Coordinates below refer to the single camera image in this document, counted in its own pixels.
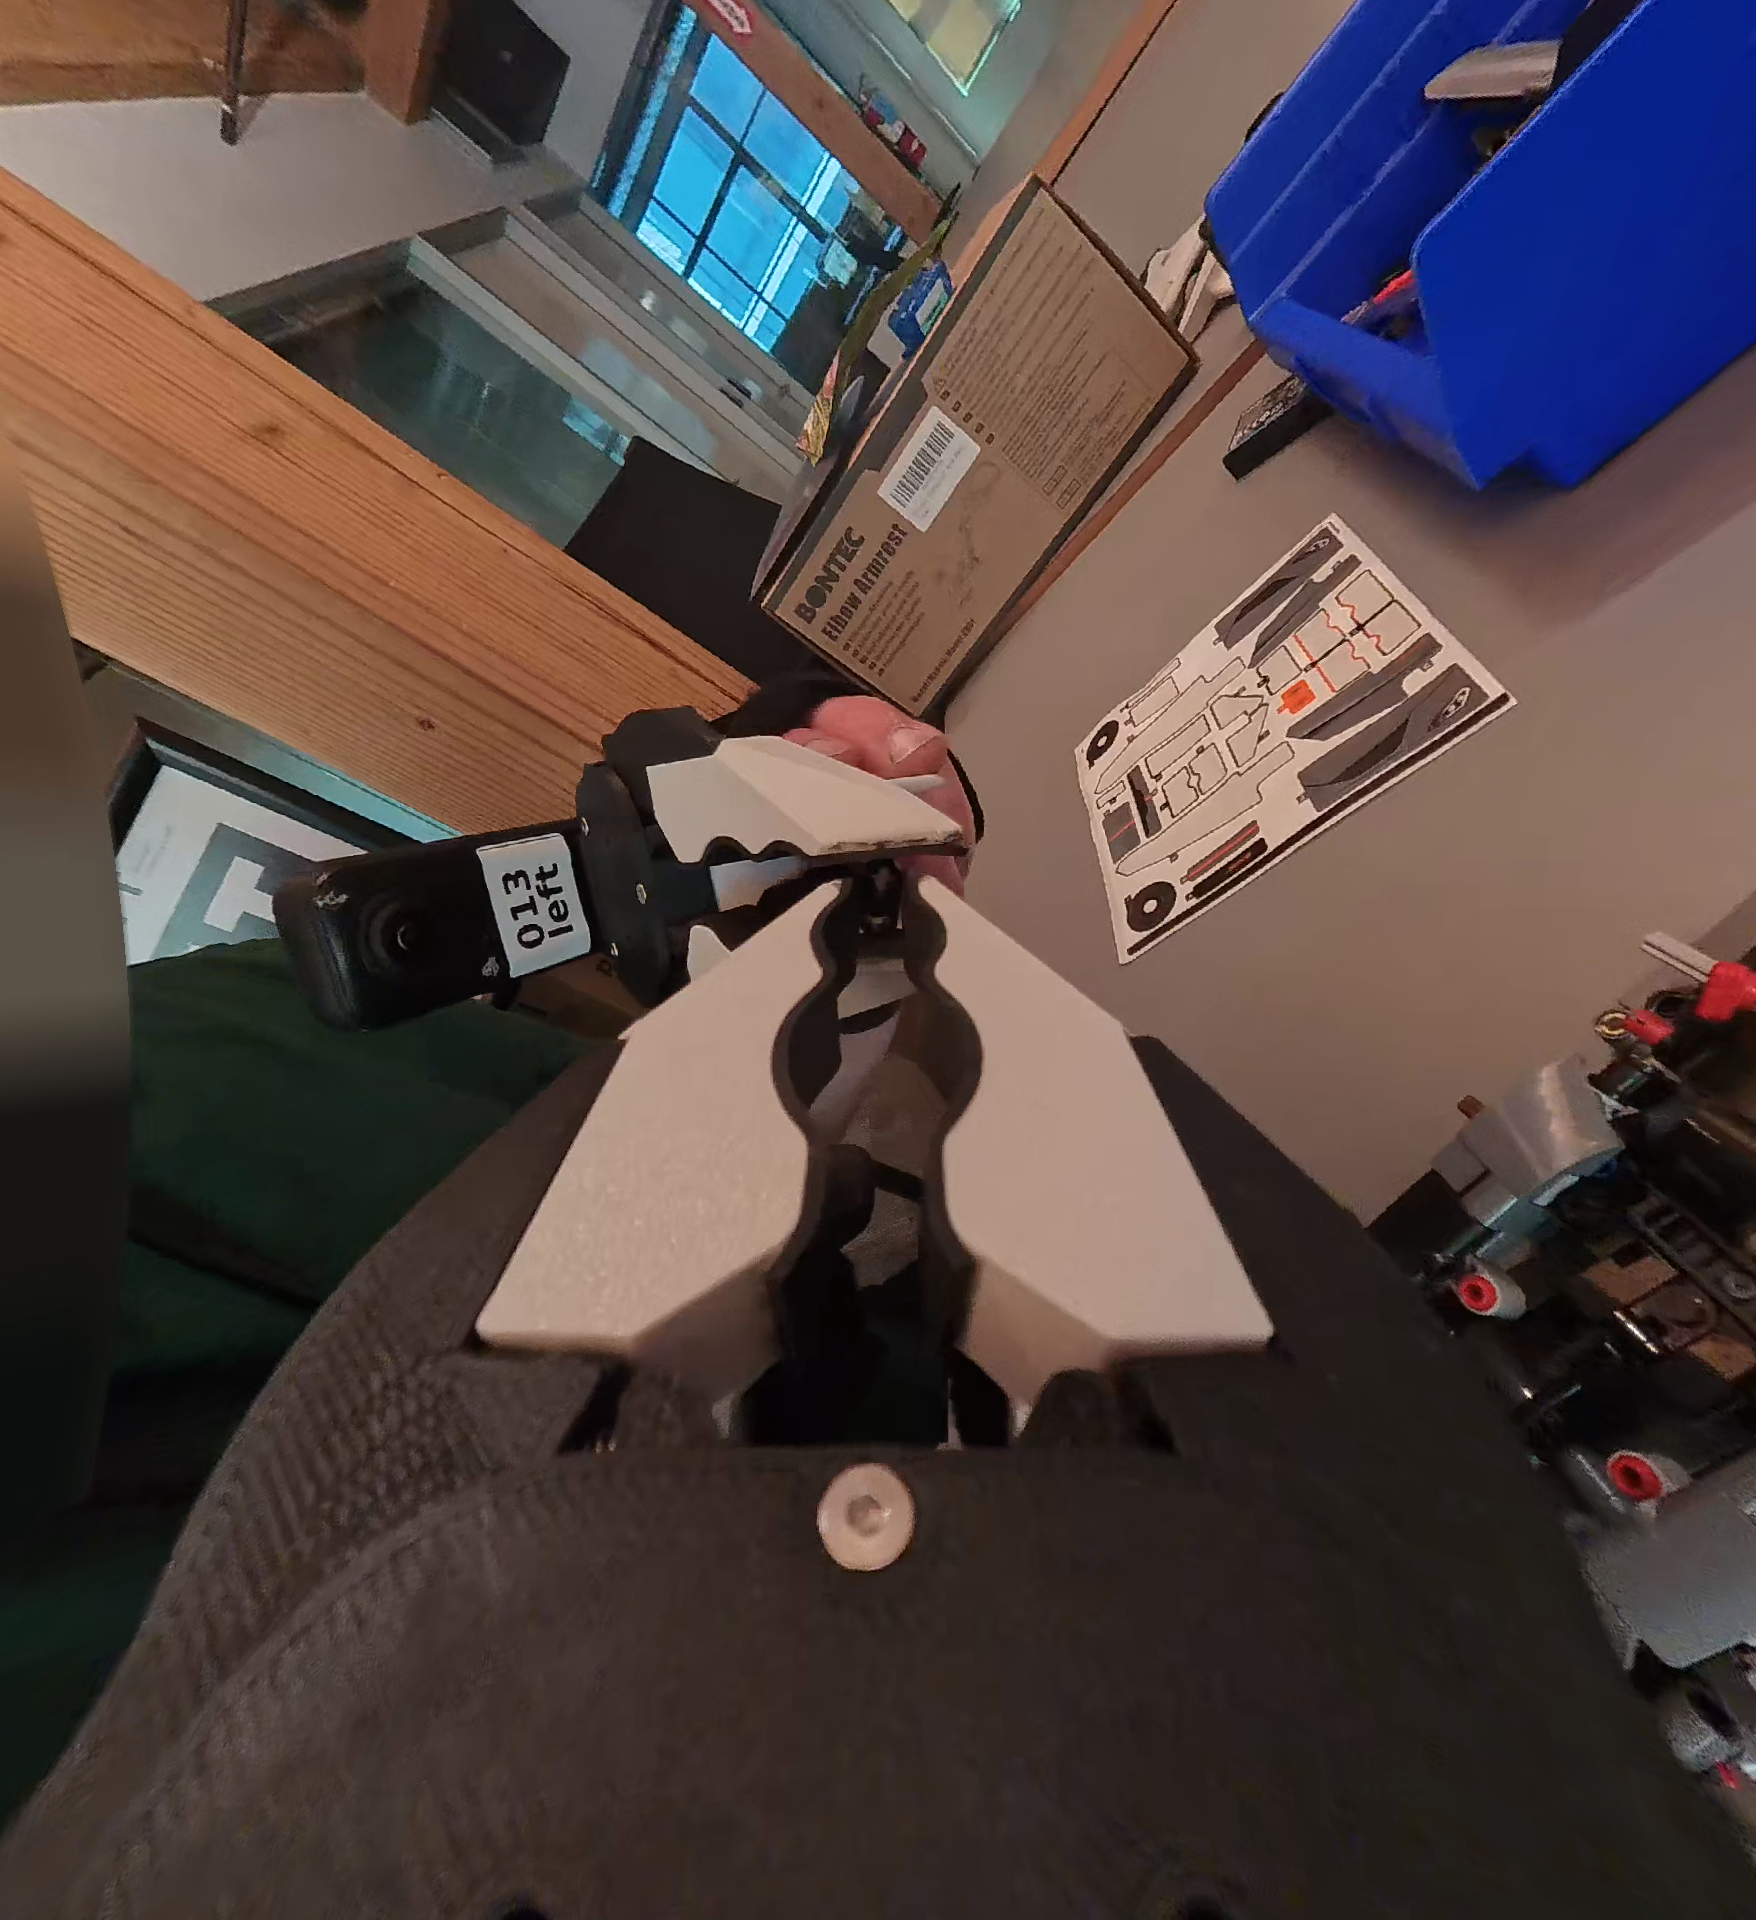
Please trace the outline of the lego sticker sheet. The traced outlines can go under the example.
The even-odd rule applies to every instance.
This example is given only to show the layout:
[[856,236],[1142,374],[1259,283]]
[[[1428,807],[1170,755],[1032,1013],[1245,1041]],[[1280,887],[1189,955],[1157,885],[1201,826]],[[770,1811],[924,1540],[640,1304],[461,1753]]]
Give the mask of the lego sticker sheet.
[[1076,746],[1117,962],[1511,708],[1375,547],[1322,515]]

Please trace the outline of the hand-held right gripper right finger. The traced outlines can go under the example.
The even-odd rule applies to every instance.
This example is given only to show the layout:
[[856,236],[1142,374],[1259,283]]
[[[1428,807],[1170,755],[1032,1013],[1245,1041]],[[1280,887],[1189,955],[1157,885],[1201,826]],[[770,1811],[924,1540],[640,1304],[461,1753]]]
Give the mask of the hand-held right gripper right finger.
[[1130,1035],[943,883],[905,900],[945,1101],[925,1279],[958,1350],[1033,1409],[1069,1373],[1262,1350],[1273,1323]]

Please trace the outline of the blue plastic bin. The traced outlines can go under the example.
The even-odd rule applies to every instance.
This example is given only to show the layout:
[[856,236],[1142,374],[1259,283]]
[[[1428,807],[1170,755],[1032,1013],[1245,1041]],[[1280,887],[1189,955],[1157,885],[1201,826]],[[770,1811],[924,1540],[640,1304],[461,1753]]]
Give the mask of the blue plastic bin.
[[1249,331],[1470,487],[1568,487],[1756,344],[1756,1],[1632,4],[1492,153],[1428,89],[1588,4],[1355,4],[1205,196]]

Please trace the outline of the person's green clothing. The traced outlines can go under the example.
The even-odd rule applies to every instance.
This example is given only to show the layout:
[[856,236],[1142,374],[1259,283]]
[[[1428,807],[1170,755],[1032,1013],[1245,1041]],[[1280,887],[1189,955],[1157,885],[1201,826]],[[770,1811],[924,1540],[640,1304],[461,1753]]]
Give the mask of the person's green clothing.
[[368,1248],[592,1041],[487,1002],[315,1017],[280,943],[127,971],[128,1213],[88,1494],[0,1548],[0,1834],[136,1633],[214,1464]]

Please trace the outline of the black flat box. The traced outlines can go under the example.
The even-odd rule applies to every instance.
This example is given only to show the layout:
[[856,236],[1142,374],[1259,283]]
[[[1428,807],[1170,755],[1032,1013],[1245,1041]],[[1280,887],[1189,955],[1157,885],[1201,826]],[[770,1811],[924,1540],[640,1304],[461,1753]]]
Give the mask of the black flat box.
[[1241,482],[1332,413],[1334,406],[1320,393],[1290,372],[1241,411],[1226,443],[1222,466],[1236,482]]

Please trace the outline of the white plastic part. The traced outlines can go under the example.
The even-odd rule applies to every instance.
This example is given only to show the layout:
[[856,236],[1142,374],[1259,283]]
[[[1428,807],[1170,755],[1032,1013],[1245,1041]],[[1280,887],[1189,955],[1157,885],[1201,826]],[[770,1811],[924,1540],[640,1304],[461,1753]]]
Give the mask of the white plastic part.
[[1177,334],[1196,347],[1201,332],[1230,307],[1237,292],[1217,251],[1208,216],[1147,259],[1141,278],[1147,295]]

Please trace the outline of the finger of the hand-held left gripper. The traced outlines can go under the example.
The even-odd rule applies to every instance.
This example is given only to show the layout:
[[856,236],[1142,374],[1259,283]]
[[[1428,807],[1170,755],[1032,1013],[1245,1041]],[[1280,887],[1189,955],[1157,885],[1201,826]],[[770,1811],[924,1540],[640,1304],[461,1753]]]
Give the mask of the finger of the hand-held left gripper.
[[830,860],[811,856],[758,856],[715,860],[706,869],[706,876],[711,906],[704,906],[702,916],[719,916],[756,907],[780,889],[808,889],[835,879],[838,869]]
[[958,852],[958,822],[887,781],[781,735],[726,735],[648,770],[655,826],[684,863],[795,854],[811,860]]

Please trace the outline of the framed picture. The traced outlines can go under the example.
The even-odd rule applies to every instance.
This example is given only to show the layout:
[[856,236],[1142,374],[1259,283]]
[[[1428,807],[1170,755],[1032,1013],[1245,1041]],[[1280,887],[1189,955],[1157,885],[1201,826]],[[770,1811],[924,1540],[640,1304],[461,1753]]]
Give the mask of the framed picture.
[[329,859],[433,836],[361,792],[336,796],[149,718],[106,795],[130,967],[276,935],[273,891]]

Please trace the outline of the black board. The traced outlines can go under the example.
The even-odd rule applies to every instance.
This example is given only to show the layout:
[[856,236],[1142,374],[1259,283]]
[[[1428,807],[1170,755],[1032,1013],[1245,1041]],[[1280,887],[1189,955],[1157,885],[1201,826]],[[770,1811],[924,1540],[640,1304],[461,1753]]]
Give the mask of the black board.
[[753,602],[777,505],[633,439],[564,552],[753,684],[819,660]]

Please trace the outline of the green printed packet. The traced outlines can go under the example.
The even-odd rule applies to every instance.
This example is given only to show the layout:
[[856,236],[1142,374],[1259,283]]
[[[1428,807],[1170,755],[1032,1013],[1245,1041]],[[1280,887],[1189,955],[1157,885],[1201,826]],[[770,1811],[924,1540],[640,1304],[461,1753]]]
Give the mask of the green printed packet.
[[887,265],[854,307],[845,337],[798,431],[797,446],[819,466],[861,417],[890,371],[900,371],[924,349],[955,295],[945,264],[953,214],[940,218],[931,236]]

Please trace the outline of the person's left hand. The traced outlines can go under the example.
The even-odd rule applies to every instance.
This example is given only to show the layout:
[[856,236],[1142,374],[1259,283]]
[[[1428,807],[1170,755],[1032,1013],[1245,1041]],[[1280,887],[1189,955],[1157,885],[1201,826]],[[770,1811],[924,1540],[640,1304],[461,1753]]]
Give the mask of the person's left hand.
[[929,781],[916,795],[977,840],[977,809],[945,735],[889,704],[866,695],[820,702],[783,738],[885,781]]

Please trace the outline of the lego car model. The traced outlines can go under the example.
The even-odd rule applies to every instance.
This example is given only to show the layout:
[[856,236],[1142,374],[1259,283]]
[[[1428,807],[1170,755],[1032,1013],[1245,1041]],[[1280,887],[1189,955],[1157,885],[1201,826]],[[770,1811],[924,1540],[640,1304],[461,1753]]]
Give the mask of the lego car model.
[[1756,1784],[1756,945],[1464,1122],[1371,1235],[1476,1357],[1678,1760]]

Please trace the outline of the brown cardboard box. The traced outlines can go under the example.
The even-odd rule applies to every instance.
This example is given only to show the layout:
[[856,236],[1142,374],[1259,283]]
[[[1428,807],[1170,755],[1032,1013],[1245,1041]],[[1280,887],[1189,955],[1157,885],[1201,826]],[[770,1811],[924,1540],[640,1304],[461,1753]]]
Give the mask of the brown cardboard box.
[[756,607],[862,691],[940,712],[1196,369],[1142,282],[1025,179],[925,344],[787,505]]

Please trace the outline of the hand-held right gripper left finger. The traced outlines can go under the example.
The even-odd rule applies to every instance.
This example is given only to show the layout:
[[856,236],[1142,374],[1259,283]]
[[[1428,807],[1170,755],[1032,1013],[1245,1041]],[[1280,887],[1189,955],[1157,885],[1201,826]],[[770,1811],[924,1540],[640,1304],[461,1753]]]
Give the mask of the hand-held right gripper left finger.
[[564,1149],[477,1315],[505,1352],[590,1352],[719,1403],[776,1352],[770,1274],[817,1199],[795,1035],[824,1013],[838,1058],[843,960],[823,880],[645,1013]]

